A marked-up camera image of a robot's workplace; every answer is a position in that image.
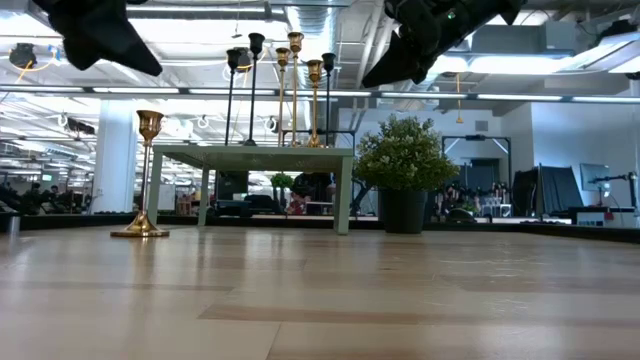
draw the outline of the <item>table leg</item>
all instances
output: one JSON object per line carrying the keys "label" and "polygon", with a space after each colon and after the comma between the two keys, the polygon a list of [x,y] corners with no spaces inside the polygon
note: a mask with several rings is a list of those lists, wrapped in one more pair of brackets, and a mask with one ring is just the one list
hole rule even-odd
{"label": "table leg", "polygon": [[147,215],[152,224],[158,224],[158,198],[160,197],[160,176],[162,175],[162,153],[153,152],[151,164],[151,184],[149,185],[149,204]]}
{"label": "table leg", "polygon": [[198,210],[198,226],[205,226],[207,222],[207,208],[209,207],[209,168],[202,169],[202,186],[200,186],[200,209]]}
{"label": "table leg", "polygon": [[333,211],[333,229],[339,235],[349,233],[349,199],[351,197],[351,171],[353,158],[342,158],[342,166],[336,173],[336,203]]}

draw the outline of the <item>black candle holder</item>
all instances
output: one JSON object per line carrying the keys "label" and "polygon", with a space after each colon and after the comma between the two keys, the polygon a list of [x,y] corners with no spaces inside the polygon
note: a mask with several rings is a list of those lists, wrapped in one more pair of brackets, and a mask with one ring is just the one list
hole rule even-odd
{"label": "black candle holder", "polygon": [[224,146],[229,145],[229,125],[231,125],[231,101],[233,100],[233,77],[240,63],[241,52],[236,49],[227,50],[227,65],[231,69],[231,79],[229,80],[229,107],[227,109],[227,131],[224,134]]}
{"label": "black candle holder", "polygon": [[249,34],[249,49],[253,53],[253,85],[251,86],[251,115],[249,118],[249,138],[244,142],[245,146],[256,146],[253,141],[253,113],[256,102],[256,72],[258,71],[258,55],[262,52],[262,43],[264,36],[258,33]]}
{"label": "black candle holder", "polygon": [[329,147],[329,116],[331,115],[331,72],[334,69],[334,60],[336,54],[324,53],[322,54],[322,62],[324,63],[324,71],[327,72],[327,114],[325,118],[327,120],[325,126],[325,146]]}

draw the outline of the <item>potted plant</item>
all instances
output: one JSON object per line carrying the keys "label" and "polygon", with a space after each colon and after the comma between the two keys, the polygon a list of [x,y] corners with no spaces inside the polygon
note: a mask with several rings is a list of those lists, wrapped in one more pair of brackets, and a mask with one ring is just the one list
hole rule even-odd
{"label": "potted plant", "polygon": [[293,186],[293,178],[284,173],[276,174],[271,178],[271,186],[273,186],[273,200],[278,199],[277,188],[280,188],[280,206],[287,207],[287,200],[284,198],[284,189],[290,189]]}
{"label": "potted plant", "polygon": [[385,230],[419,234],[427,192],[455,176],[457,167],[443,155],[433,120],[417,117],[380,124],[378,134],[365,134],[358,145],[356,176],[380,191]]}

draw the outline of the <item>monitor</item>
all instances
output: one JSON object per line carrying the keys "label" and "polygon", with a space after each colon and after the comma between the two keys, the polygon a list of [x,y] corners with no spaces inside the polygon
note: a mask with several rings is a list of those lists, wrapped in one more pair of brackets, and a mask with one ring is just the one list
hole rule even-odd
{"label": "monitor", "polygon": [[607,165],[580,164],[580,176],[582,177],[582,191],[609,191],[609,182],[594,182],[594,179],[602,179],[611,176]]}

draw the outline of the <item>black planter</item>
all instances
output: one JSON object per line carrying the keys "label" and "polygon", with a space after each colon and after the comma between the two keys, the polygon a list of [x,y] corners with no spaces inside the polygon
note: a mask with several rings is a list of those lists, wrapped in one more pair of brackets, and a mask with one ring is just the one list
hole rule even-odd
{"label": "black planter", "polygon": [[427,193],[411,190],[381,190],[384,229],[394,234],[420,234],[424,225]]}

